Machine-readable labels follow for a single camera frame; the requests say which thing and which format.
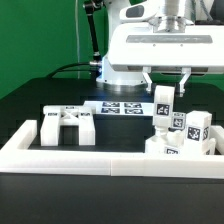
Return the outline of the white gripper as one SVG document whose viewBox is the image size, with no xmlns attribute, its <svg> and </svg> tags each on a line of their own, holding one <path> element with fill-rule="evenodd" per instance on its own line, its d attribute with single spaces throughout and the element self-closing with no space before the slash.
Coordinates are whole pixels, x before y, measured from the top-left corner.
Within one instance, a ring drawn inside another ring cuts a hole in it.
<svg viewBox="0 0 224 224">
<path fill-rule="evenodd" d="M 141 22 L 121 24 L 115 29 L 108 60 L 118 71 L 144 67 L 142 74 L 148 93 L 152 91 L 151 69 L 165 73 L 181 71 L 176 91 L 182 96 L 191 69 L 194 74 L 224 73 L 223 53 L 224 26 L 190 25 L 184 33 L 154 33 L 147 22 Z"/>
</svg>

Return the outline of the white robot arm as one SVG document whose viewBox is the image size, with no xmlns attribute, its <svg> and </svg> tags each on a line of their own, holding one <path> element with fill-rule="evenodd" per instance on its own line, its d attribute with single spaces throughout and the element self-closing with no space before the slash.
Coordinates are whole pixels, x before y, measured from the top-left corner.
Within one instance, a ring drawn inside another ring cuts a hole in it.
<svg viewBox="0 0 224 224">
<path fill-rule="evenodd" d="M 97 82 L 118 91 L 153 89 L 154 72 L 182 77 L 224 74 L 224 25 L 206 16 L 214 0 L 105 0 L 109 48 Z"/>
</svg>

